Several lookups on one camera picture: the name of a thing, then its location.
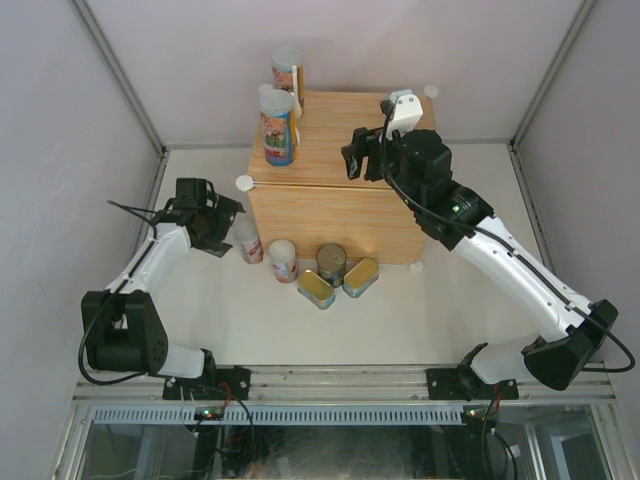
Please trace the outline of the white lid can red label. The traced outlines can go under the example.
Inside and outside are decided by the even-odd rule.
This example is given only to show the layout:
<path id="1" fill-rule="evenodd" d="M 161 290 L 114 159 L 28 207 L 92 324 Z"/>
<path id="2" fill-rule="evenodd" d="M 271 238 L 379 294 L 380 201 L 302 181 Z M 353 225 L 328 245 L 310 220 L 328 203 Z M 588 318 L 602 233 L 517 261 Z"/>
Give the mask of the white lid can red label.
<path id="1" fill-rule="evenodd" d="M 239 219 L 233 228 L 233 236 L 246 263 L 259 264 L 263 261 L 264 250 L 253 219 Z"/>

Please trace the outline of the wooden cube shelf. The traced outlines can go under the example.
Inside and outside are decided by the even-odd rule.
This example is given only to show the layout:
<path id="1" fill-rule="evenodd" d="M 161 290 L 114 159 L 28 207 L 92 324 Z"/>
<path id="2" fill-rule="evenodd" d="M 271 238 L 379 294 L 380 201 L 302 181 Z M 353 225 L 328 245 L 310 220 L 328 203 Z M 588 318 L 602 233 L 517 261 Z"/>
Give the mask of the wooden cube shelf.
<path id="1" fill-rule="evenodd" d="M 348 260 L 382 264 L 421 259 L 427 236 L 384 181 L 350 180 L 341 155 L 359 127 L 379 128 L 382 93 L 308 91 L 299 122 L 301 145 L 294 162 L 272 166 L 262 137 L 254 139 L 246 174 L 236 180 L 248 194 L 263 246 L 289 240 L 301 259 L 313 259 L 328 243 Z"/>

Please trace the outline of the white lid can colourful label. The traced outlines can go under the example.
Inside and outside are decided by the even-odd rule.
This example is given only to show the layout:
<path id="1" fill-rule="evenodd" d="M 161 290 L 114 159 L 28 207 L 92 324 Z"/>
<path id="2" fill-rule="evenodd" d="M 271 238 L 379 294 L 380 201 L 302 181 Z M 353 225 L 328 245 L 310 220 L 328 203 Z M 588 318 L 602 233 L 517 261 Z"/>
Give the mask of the white lid can colourful label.
<path id="1" fill-rule="evenodd" d="M 262 146 L 273 166 L 295 161 L 299 146 L 294 97 L 287 91 L 270 89 L 260 95 Z"/>

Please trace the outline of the tall can with spoon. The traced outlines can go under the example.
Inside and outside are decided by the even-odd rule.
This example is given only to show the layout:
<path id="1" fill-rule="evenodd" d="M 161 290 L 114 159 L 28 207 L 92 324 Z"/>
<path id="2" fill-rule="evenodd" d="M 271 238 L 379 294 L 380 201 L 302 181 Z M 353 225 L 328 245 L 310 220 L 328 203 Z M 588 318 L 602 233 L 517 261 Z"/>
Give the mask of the tall can with spoon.
<path id="1" fill-rule="evenodd" d="M 305 85 L 302 52 L 293 47 L 281 47 L 271 54 L 275 86 L 289 92 L 294 98 L 297 119 L 304 113 Z"/>

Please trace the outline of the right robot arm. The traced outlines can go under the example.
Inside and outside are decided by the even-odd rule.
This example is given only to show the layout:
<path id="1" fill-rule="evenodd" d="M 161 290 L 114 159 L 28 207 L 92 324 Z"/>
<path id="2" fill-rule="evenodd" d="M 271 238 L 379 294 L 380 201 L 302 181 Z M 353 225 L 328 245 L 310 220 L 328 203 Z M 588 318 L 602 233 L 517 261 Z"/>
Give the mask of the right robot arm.
<path id="1" fill-rule="evenodd" d="M 479 268 L 534 324 L 533 337 L 481 343 L 466 355 L 459 366 L 466 396 L 483 398 L 522 373 L 563 391 L 588 371 L 617 308 L 577 293 L 529 254 L 479 194 L 454 180 L 452 152 L 435 131 L 358 128 L 341 154 L 348 178 L 385 181 L 428 237 Z"/>

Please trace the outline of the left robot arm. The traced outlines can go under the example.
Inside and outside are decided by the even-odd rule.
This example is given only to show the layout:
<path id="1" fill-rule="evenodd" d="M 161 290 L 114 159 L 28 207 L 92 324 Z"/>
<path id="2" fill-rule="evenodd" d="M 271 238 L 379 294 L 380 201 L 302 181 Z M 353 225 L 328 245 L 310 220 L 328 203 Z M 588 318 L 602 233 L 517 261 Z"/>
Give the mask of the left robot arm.
<path id="1" fill-rule="evenodd" d="M 103 382 L 93 371 L 116 372 L 117 383 L 142 376 L 176 379 L 196 399 L 209 399 L 219 387 L 212 352 L 171 342 L 154 300 L 190 251 L 221 258 L 230 250 L 226 237 L 244 207 L 217 193 L 209 180 L 179 178 L 162 209 L 122 209 L 146 223 L 147 236 L 114 281 L 82 298 L 80 374 L 94 385 Z"/>

